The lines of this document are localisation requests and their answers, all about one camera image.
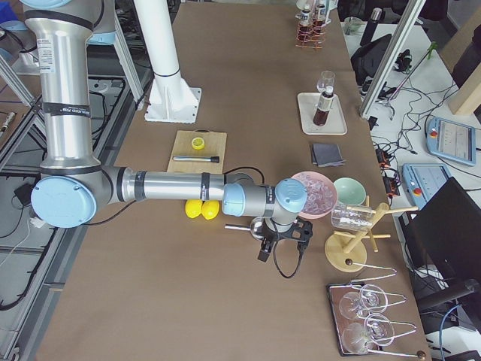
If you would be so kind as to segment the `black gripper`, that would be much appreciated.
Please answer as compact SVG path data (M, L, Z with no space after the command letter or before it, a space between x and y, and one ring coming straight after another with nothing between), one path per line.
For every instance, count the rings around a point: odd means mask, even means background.
M262 235L264 239L261 241L257 260L267 262L274 243L280 240L296 241L298 250L306 250L313 236L313 225L310 221L297 217L290 227L282 232L279 223L265 219L262 225Z

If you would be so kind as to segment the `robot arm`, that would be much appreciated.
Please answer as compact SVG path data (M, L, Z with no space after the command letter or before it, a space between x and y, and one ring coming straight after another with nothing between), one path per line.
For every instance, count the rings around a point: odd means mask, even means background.
M188 174L133 171L104 166L94 156L86 45L113 28L111 1L26 1L26 25L34 32L39 55L47 157L31 203L46 223L73 228L97 210L117 202L145 199L219 201L224 214L249 216L259 239L259 259L276 253L283 239L303 253L312 225L300 213L307 189L287 178L276 186L257 185L244 174Z

